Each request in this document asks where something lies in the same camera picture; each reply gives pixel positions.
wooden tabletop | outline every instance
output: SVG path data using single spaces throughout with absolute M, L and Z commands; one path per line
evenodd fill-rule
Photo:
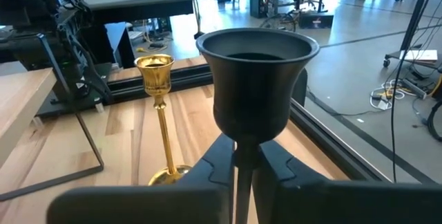
M 193 166 L 221 134 L 213 119 L 213 85 L 170 93 L 166 119 L 174 163 Z M 98 174 L 0 203 L 0 223 L 44 224 L 57 195 L 82 186 L 147 185 L 166 166 L 160 124 L 153 98 L 82 113 L 104 160 Z M 293 123 L 276 138 L 288 152 L 331 179 L 345 174 Z M 0 193 L 97 165 L 81 127 L 72 115 L 32 125 L 0 168 Z M 258 224 L 254 204 L 249 223 Z
M 188 68 L 192 66 L 197 66 L 201 64 L 206 64 L 205 58 L 203 58 L 202 55 L 188 58 L 188 59 L 179 59 L 176 60 L 172 65 L 172 70 L 174 69 L 180 69 L 180 68 Z M 122 69 L 120 71 L 115 71 L 109 75 L 109 82 L 114 82 L 117 80 L 125 80 L 130 79 L 134 77 L 141 76 L 140 71 L 138 68 L 127 68 Z
M 0 165 L 28 128 L 56 81 L 51 68 L 0 76 Z

black bell-shaped cup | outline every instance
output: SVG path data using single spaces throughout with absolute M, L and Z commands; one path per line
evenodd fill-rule
M 213 114 L 238 146 L 274 139 L 286 126 L 294 83 L 318 43 L 283 30 L 233 28 L 199 37 L 215 87 Z

metal bracket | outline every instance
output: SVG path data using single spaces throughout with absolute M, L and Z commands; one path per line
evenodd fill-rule
M 83 118 L 81 117 L 81 115 L 79 114 L 78 110 L 75 107 L 75 103 L 74 103 L 74 98 L 72 93 L 70 92 L 70 89 L 68 87 L 68 84 L 66 83 L 66 80 L 63 77 L 63 74 L 61 72 L 60 67 L 58 66 L 57 61 L 55 60 L 54 54 L 52 53 L 50 46 L 48 44 L 48 40 L 46 39 L 45 35 L 43 34 L 37 34 L 37 35 L 26 35 L 26 36 L 21 36 L 21 37 L 15 37 L 12 40 L 18 40 L 18 39 L 27 39 L 27 38 L 37 38 L 40 42 L 41 45 L 43 46 L 46 54 L 48 55 L 49 61 L 52 64 L 52 67 L 54 68 L 55 71 L 55 76 L 57 77 L 57 79 L 61 82 L 61 84 L 63 85 L 64 90 L 66 91 L 66 95 L 67 95 L 67 99 L 68 99 L 68 104 L 71 107 L 71 111 L 75 114 L 75 117 L 77 117 L 78 122 L 80 123 L 81 129 L 83 130 L 84 134 L 86 135 L 86 138 L 88 139 L 89 145 L 92 148 L 95 157 L 98 160 L 99 165 L 89 168 L 89 169 L 85 169 L 82 171 L 78 171 L 72 174 L 68 174 L 65 176 L 61 176 L 58 178 L 54 178 L 51 180 L 47 180 L 44 181 L 42 183 L 37 183 L 31 186 L 27 186 L 21 189 L 16 189 L 13 190 L 11 192 L 7 192 L 4 194 L 0 194 L 0 202 L 5 201 L 5 200 L 10 200 L 13 198 L 16 198 L 18 196 L 23 196 L 29 193 L 33 193 L 33 192 L 37 192 L 39 190 L 42 189 L 47 189 L 49 187 L 55 186 L 55 185 L 60 185 L 62 183 L 67 183 L 69 181 L 72 180 L 76 180 L 79 178 L 83 178 L 85 176 L 90 176 L 92 174 L 95 174 L 97 172 L 101 172 L 104 170 L 104 162 L 103 159 L 101 157 L 101 155 L 99 154 L 98 148 L 94 143 L 94 140 L 92 139 L 92 136 L 89 133 L 88 128 L 86 127 L 86 124 L 83 121 Z

brass candle holder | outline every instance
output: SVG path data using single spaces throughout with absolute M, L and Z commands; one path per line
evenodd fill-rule
M 155 98 L 153 107 L 158 112 L 167 162 L 167 167 L 152 177 L 148 184 L 149 186 L 172 184 L 192 168 L 188 165 L 175 166 L 173 164 L 171 143 L 167 133 L 164 96 L 171 90 L 171 68 L 173 62 L 173 58 L 170 55 L 149 55 L 135 60 L 135 65 L 143 76 L 144 90 Z

cable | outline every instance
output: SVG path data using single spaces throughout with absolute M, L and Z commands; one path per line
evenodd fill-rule
M 430 20 L 428 21 L 428 25 L 427 25 L 427 28 L 422 32 L 422 34 L 421 35 L 419 35 L 419 37 L 414 41 L 414 43 L 411 45 L 411 47 L 413 47 L 414 45 L 416 45 L 416 43 L 417 43 L 417 41 L 422 37 L 422 36 L 424 36 L 424 34 L 427 32 L 427 30 L 429 29 L 429 27 L 430 27 L 430 25 L 431 25 L 431 23 L 432 23 L 432 21 L 433 21 L 433 19 L 434 19 L 434 16 L 436 15 L 436 12 L 437 12 L 437 10 L 439 9 L 439 7 L 441 6 L 441 4 L 442 4 L 442 0 L 440 0 L 440 2 L 439 2 L 439 4 L 437 5 L 437 7 L 436 7 L 436 9 L 434 9 L 434 12 L 433 12 L 433 14 L 432 14 L 432 16 L 430 17 Z M 439 23 L 440 23 L 440 21 L 442 21 L 442 17 L 438 17 L 437 18 L 438 20 L 437 20 L 437 22 L 436 22 L 436 25 L 439 25 Z M 422 53 L 422 55 L 420 55 L 419 56 L 419 53 L 422 51 L 422 50 L 427 50 L 427 48 L 430 46 L 430 44 L 431 44 L 431 42 L 432 42 L 432 40 L 433 40 L 433 38 L 434 38 L 434 36 L 435 36 L 435 34 L 437 34 L 438 33 L 438 31 L 440 30 L 440 26 L 439 27 L 437 27 L 437 28 L 432 28 L 432 30 L 431 30 L 431 33 L 428 35 L 428 37 L 427 37 L 427 39 L 424 41 L 424 43 L 421 45 L 421 47 L 418 49 L 418 53 L 417 53 L 417 56 L 416 57 L 414 57 L 414 53 L 412 52 L 412 55 L 413 55 L 413 61 L 412 61 L 412 65 L 411 65 L 411 67 L 420 75 L 420 76 L 422 76 L 422 77 L 428 77 L 428 76 L 431 76 L 434 72 L 435 72 L 435 70 L 437 69 L 437 68 L 433 68 L 433 71 L 430 73 L 430 74 L 428 74 L 428 75 L 423 75 L 422 73 L 420 73 L 418 70 L 417 70 L 417 68 L 416 68 L 416 66 L 414 65 L 415 63 L 416 63 L 416 60 L 418 60 L 422 55 L 423 55 L 423 53 Z
M 96 86 L 95 84 L 93 84 L 92 82 L 88 82 L 86 80 L 77 80 L 75 81 L 75 83 L 78 84 L 86 84 L 89 87 L 93 88 L 94 90 L 97 91 L 97 93 L 99 93 L 108 103 L 111 103 L 113 101 L 113 99 L 111 97 L 109 97 L 109 95 L 107 93 L 105 93 L 103 90 L 101 90 L 98 86 Z
M 436 86 L 433 88 L 433 90 L 431 91 L 431 93 L 429 93 L 429 96 L 433 96 L 434 93 L 436 93 L 437 89 L 440 87 L 440 85 L 442 84 L 442 75 L 439 76 L 439 80 L 437 80 L 437 84 Z
M 422 117 L 421 112 L 416 108 L 416 102 L 419 99 L 420 99 L 419 97 L 416 97 L 416 99 L 413 100 L 412 109 L 416 117 L 419 119 L 419 122 L 421 122 L 423 125 L 427 125 L 427 120 L 424 117 Z
M 145 53 L 156 53 L 156 52 L 160 52 L 161 50 L 165 50 L 167 48 L 167 44 L 163 44 L 163 47 L 161 48 L 156 48 L 156 47 L 152 47 L 151 45 L 153 44 L 153 42 L 151 41 L 151 38 L 149 37 L 149 35 L 146 32 L 147 29 L 147 20 L 143 20 L 143 37 L 146 40 L 146 42 L 149 44 L 149 47 L 146 49 L 144 48 L 137 48 L 137 52 L 145 52 Z
M 362 114 L 366 114 L 366 113 L 380 113 L 382 111 L 373 111 L 373 110 L 368 110 L 368 111 L 364 111 L 361 113 L 337 113 L 337 112 L 332 112 L 329 111 L 328 109 L 326 109 L 321 103 L 318 103 L 317 97 L 314 93 L 312 93 L 310 91 L 310 87 L 307 85 L 307 92 L 308 94 L 310 94 L 310 96 L 313 97 L 313 102 L 319 106 L 322 110 L 324 110 L 326 113 L 330 114 L 331 116 L 357 116 L 357 115 L 362 115 Z
M 400 88 L 396 91 L 396 93 L 392 92 L 392 89 L 394 86 L 399 85 Z M 382 110 L 382 111 L 386 111 L 388 109 L 392 108 L 392 103 L 390 102 L 390 99 L 393 98 L 397 99 L 397 100 L 402 100 L 406 95 L 410 95 L 410 96 L 416 96 L 415 94 L 411 93 L 408 91 L 407 88 L 402 86 L 402 81 L 399 80 L 396 83 L 396 80 L 391 80 L 389 82 L 384 82 L 382 83 L 381 87 L 379 88 L 375 88 L 371 93 L 370 93 L 370 105 L 378 110 Z M 379 106 L 376 106 L 373 103 L 373 100 L 382 100 L 386 103 L 386 107 L 383 109 Z
M 80 51 L 84 54 L 84 57 L 86 58 L 88 62 L 88 67 L 90 71 L 92 71 L 92 74 L 95 76 L 95 78 L 98 80 L 98 82 L 103 86 L 105 92 L 109 95 L 109 103 L 113 102 L 113 96 L 112 92 L 109 89 L 108 85 L 103 81 L 102 77 L 98 74 L 97 70 L 95 69 L 94 63 L 92 61 L 92 57 L 90 56 L 90 53 L 75 39 L 72 40 L 72 44 L 80 49 Z
M 423 5 L 423 7 L 421 8 L 421 11 L 419 12 L 419 16 L 418 17 L 420 17 L 422 14 L 423 14 L 423 11 L 425 10 L 425 7 L 426 7 L 426 3 L 428 2 L 429 0 L 425 0 L 425 3 L 424 3 L 424 5 Z M 405 34 L 405 38 L 410 38 L 410 35 L 414 35 L 415 33 L 409 33 L 409 32 L 407 32 L 406 34 Z M 406 44 L 409 44 L 410 42 L 411 42 L 411 38 L 410 39 L 408 39 L 408 40 L 406 40 L 404 38 L 404 41 L 406 41 Z M 395 82 L 398 82 L 399 81 L 399 75 L 401 74 L 401 69 L 402 69 L 402 65 L 403 65 L 403 62 L 405 61 L 405 56 L 407 55 L 407 53 L 408 53 L 408 51 L 410 50 L 410 47 L 408 48 L 408 50 L 405 50 L 405 52 L 403 52 L 403 54 L 402 54 L 402 58 L 399 60 L 399 64 L 398 64 L 398 70 L 397 70 L 397 73 L 396 73 L 396 78 L 395 78 Z M 397 182 L 397 178 L 396 178 L 396 139 L 395 139 L 395 135 L 394 135 L 394 106 L 395 106 L 395 104 L 396 104 L 396 92 L 397 92 L 397 90 L 398 90 L 398 83 L 394 83 L 394 85 L 393 85 L 393 97 L 392 97 L 392 112 L 391 112 L 391 118 L 390 118 L 390 124 L 391 124 L 391 132 L 392 132 L 392 151 L 393 151 L 393 158 L 392 158 L 392 162 L 393 162 L 393 180 L 394 180 L 394 182 L 396 183 Z
M 428 131 L 430 132 L 431 136 L 439 142 L 442 142 L 442 137 L 437 133 L 436 129 L 434 128 L 434 114 L 441 106 L 442 106 L 442 101 L 437 102 L 432 107 L 431 113 L 429 114 L 427 119 Z
M 407 55 L 407 53 L 411 50 L 411 48 L 414 47 L 414 46 L 416 45 L 416 43 L 419 41 L 419 39 L 420 39 L 422 36 L 424 36 L 424 34 L 427 32 L 427 30 L 429 29 L 429 27 L 430 27 L 430 25 L 431 25 L 431 23 L 432 23 L 432 20 L 434 19 L 434 16 L 436 15 L 436 12 L 437 12 L 437 10 L 439 9 L 439 7 L 441 6 L 441 4 L 442 4 L 442 0 L 440 0 L 440 2 L 439 2 L 439 4 L 437 5 L 436 9 L 434 9 L 433 14 L 432 14 L 430 20 L 428 21 L 427 28 L 422 32 L 422 34 L 419 35 L 419 37 L 413 42 L 413 44 L 409 47 L 409 49 L 408 49 L 406 52 L 404 52 L 404 55 Z M 439 24 L 439 22 L 442 20 L 442 17 L 439 17 L 439 18 L 437 18 L 437 19 L 438 19 L 438 21 L 437 21 L 436 25 Z M 428 43 L 428 40 L 430 39 L 431 36 L 434 36 L 434 35 L 437 33 L 437 31 L 436 31 L 436 32 L 433 34 L 433 31 L 434 31 L 434 28 L 433 28 L 432 32 L 428 35 L 427 39 L 426 39 L 425 42 L 422 44 L 422 46 L 418 49 L 418 55 L 417 55 L 416 57 L 414 57 L 414 53 L 412 53 L 412 54 L 413 54 L 413 61 L 412 61 L 411 66 L 414 68 L 414 70 L 415 70 L 418 74 L 420 74 L 420 73 L 417 71 L 416 67 L 414 67 L 414 64 L 415 64 L 416 60 L 419 58 L 419 53 L 420 53 L 420 51 L 422 50 L 422 47 L 424 47 L 426 44 L 427 44 L 427 47 L 428 47 L 428 45 L 430 45 L 430 43 Z M 394 72 L 396 71 L 396 69 L 398 69 L 398 67 L 399 67 L 399 64 L 398 64 L 398 65 L 396 66 L 396 68 L 392 71 L 392 73 L 390 73 L 390 75 L 388 76 L 388 78 L 385 80 L 385 83 L 387 83 L 387 81 L 391 78 L 391 76 L 394 74 Z M 437 70 L 437 68 L 435 68 L 435 69 L 432 71 L 432 73 L 430 73 L 429 75 L 422 75 L 422 76 L 423 76 L 423 77 L 430 76 L 430 75 L 432 75 L 432 74 L 435 72 L 435 70 Z M 406 73 L 406 74 L 403 76 L 403 78 L 406 78 L 407 75 L 408 75 L 409 73 L 410 73 L 410 71 L 409 71 L 408 73 Z

